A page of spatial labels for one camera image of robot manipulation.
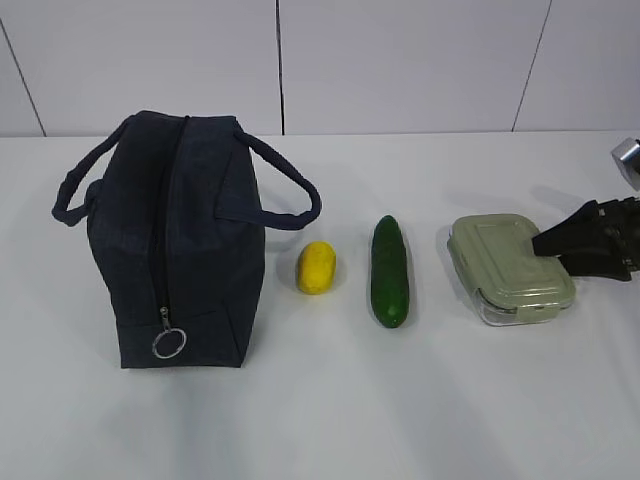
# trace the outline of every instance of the bag handle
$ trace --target bag handle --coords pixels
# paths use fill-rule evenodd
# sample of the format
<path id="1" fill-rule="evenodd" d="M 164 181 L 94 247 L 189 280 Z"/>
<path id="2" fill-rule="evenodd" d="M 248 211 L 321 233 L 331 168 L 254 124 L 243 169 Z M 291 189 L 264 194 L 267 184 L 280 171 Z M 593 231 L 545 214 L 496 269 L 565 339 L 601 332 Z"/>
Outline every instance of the bag handle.
<path id="1" fill-rule="evenodd" d="M 309 180 L 304 178 L 282 155 L 276 152 L 262 140 L 253 135 L 249 135 L 241 130 L 234 132 L 234 136 L 244 145 L 250 147 L 260 155 L 265 161 L 287 176 L 290 180 L 302 187 L 311 199 L 311 210 L 299 215 L 289 213 L 273 213 L 255 208 L 243 206 L 225 207 L 219 206 L 216 209 L 216 217 L 226 220 L 236 220 L 247 223 L 254 223 L 277 230 L 302 230 L 313 222 L 320 215 L 322 201 L 320 194 Z"/>
<path id="2" fill-rule="evenodd" d="M 60 189 L 58 190 L 58 198 L 56 199 L 56 204 L 54 205 L 53 210 L 51 210 L 53 218 L 69 227 L 73 227 L 89 214 L 91 204 L 93 203 L 93 200 L 97 195 L 96 187 L 98 185 L 94 185 L 95 182 L 92 183 L 87 189 L 84 203 L 79 207 L 74 208 L 73 210 L 68 210 L 69 203 L 71 203 L 71 198 L 78 190 L 78 186 L 80 185 L 82 179 L 86 177 L 87 173 L 89 173 L 89 170 L 91 170 L 91 167 L 96 164 L 96 162 L 102 155 L 107 153 L 115 146 L 116 143 L 118 143 L 118 140 L 120 140 L 120 137 L 122 137 L 122 134 L 127 128 L 129 118 L 122 122 L 120 126 L 111 135 L 109 135 L 104 142 L 95 147 L 87 154 L 87 156 L 80 160 L 80 163 L 78 163 L 78 165 L 76 165 L 73 170 L 67 173 L 67 176 L 65 177 L 64 181 L 60 185 Z"/>

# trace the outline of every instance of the metal ring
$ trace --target metal ring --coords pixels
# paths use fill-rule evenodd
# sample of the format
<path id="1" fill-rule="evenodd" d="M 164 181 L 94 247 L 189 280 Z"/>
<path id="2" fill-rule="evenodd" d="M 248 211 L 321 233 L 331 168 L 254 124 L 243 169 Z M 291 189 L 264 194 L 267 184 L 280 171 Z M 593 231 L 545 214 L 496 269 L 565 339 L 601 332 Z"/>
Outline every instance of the metal ring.
<path id="1" fill-rule="evenodd" d="M 178 345 L 178 348 L 176 349 L 175 352 L 170 353 L 169 355 L 162 355 L 158 352 L 158 343 L 160 342 L 160 340 L 162 340 L 162 337 L 173 333 L 173 332 L 178 332 L 181 336 L 182 336 L 182 342 L 180 343 L 180 345 Z M 153 341 L 153 345 L 151 345 L 151 352 L 153 353 L 153 355 L 156 358 L 159 358 L 160 360 L 167 360 L 169 358 L 173 358 L 176 355 L 178 355 L 182 349 L 184 348 L 184 346 L 187 344 L 187 334 L 184 332 L 184 330 L 182 330 L 181 328 L 168 328 L 164 331 L 162 331 Z"/>

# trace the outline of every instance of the metal part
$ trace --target metal part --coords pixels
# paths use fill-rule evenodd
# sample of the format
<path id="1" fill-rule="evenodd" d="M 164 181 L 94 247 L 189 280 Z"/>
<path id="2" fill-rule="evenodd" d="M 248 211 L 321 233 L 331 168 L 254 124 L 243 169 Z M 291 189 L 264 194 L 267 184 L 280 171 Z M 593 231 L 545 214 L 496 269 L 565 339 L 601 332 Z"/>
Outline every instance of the metal part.
<path id="1" fill-rule="evenodd" d="M 167 354 L 158 352 L 158 345 L 160 344 L 162 339 L 168 337 L 169 335 L 175 334 L 178 334 L 181 337 L 180 343 L 178 343 L 176 349 L 173 352 Z M 184 349 L 184 346 L 186 344 L 187 334 L 184 330 L 182 330 L 181 328 L 169 328 L 168 330 L 163 330 L 162 332 L 160 332 L 160 334 L 155 338 L 155 340 L 153 341 L 153 345 L 151 346 L 151 352 L 156 358 L 159 358 L 160 360 L 167 360 L 168 358 L 173 358 L 178 355 Z"/>
<path id="2" fill-rule="evenodd" d="M 162 320 L 162 326 L 165 330 L 171 329 L 171 324 L 169 323 L 169 309 L 167 307 L 162 307 L 160 309 L 160 319 Z"/>
<path id="3" fill-rule="evenodd" d="M 635 190 L 640 190 L 640 142 L 625 138 L 620 145 L 611 150 L 622 176 Z"/>

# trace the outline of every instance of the food container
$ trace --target food container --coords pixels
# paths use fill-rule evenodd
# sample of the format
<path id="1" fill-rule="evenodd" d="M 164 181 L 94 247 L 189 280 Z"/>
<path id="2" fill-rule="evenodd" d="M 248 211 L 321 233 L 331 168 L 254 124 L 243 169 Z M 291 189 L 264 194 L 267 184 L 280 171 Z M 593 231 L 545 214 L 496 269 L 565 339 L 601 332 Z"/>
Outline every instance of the food container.
<path id="1" fill-rule="evenodd" d="M 536 257 L 539 230 L 521 215 L 458 219 L 448 247 L 478 315 L 489 325 L 546 322 L 575 298 L 573 280 L 555 257 Z"/>

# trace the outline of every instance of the zipper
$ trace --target zipper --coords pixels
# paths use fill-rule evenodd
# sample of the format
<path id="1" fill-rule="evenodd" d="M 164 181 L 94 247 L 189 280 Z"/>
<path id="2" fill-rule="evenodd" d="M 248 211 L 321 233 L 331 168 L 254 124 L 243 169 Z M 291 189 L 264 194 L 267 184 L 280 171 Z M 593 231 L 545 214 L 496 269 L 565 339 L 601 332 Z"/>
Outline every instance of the zipper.
<path id="1" fill-rule="evenodd" d="M 156 294 L 156 302 L 160 321 L 165 330 L 171 329 L 171 300 L 169 296 L 169 278 L 167 276 L 167 207 L 169 206 L 169 187 L 173 167 L 178 156 L 182 137 L 189 121 L 186 116 L 182 120 L 180 131 L 173 146 L 171 156 L 167 159 L 160 178 L 156 216 L 151 230 L 149 248 L 149 267 Z"/>

